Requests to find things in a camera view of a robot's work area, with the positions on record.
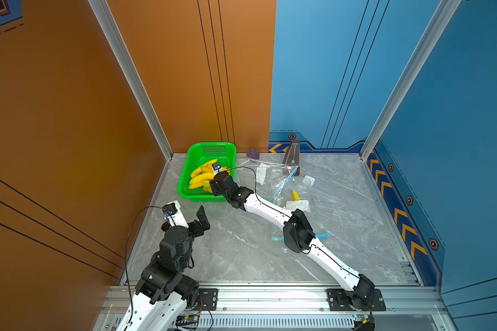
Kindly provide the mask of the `yellow banana bunch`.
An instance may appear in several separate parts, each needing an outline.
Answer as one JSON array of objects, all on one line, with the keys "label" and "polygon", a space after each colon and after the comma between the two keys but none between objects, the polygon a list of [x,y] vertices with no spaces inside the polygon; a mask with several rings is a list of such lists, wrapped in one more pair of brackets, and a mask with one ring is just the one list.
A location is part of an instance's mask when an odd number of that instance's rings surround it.
[{"label": "yellow banana bunch", "polygon": [[190,175],[189,190],[202,188],[205,192],[212,193],[211,181],[214,180],[215,174],[213,173],[211,165],[215,162],[219,162],[219,159],[212,159],[194,169]]},{"label": "yellow banana bunch", "polygon": [[301,198],[296,190],[292,190],[292,195],[293,195],[294,201],[301,201]]}]

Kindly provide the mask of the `clear zip-top bag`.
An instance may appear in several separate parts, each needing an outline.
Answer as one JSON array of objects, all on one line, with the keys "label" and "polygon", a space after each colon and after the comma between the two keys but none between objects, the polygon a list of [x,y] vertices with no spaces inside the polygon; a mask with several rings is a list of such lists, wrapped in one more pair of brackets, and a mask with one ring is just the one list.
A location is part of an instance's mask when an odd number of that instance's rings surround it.
[{"label": "clear zip-top bag", "polygon": [[[315,209],[316,204],[312,197],[311,187],[302,183],[303,177],[292,177],[284,181],[280,192],[276,192],[270,202],[277,204],[291,212],[300,209],[302,212],[310,215]],[[294,201],[292,190],[296,190],[301,198],[301,201]]]},{"label": "clear zip-top bag", "polygon": [[289,174],[283,164],[272,162],[248,160],[233,169],[240,171],[241,184],[252,188],[261,199],[268,202],[276,195],[276,192],[282,190],[281,187],[284,185],[284,181],[294,177]]}]

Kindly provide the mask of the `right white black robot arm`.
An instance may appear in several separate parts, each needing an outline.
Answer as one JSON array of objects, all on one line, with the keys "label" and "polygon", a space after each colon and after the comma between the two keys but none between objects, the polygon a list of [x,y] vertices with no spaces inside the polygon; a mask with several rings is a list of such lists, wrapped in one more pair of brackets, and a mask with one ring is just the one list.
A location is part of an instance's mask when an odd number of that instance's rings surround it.
[{"label": "right white black robot arm", "polygon": [[324,246],[302,210],[290,211],[263,200],[254,190],[237,185],[225,170],[214,172],[210,186],[215,196],[224,197],[234,208],[258,215],[279,227],[288,249],[308,256],[329,273],[344,289],[356,310],[371,310],[374,303],[374,283],[346,265]]}]

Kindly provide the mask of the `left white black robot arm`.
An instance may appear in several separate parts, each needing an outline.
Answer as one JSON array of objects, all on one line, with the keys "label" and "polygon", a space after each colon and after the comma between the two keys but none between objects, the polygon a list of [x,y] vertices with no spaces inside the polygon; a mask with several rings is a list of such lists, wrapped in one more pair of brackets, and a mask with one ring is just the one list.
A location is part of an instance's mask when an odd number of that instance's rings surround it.
[{"label": "left white black robot arm", "polygon": [[211,227],[205,209],[200,206],[197,219],[189,223],[177,201],[161,210],[166,219],[162,225],[164,238],[142,271],[118,330],[168,330],[177,326],[183,311],[204,308],[199,283],[184,271],[195,265],[193,242]]}]

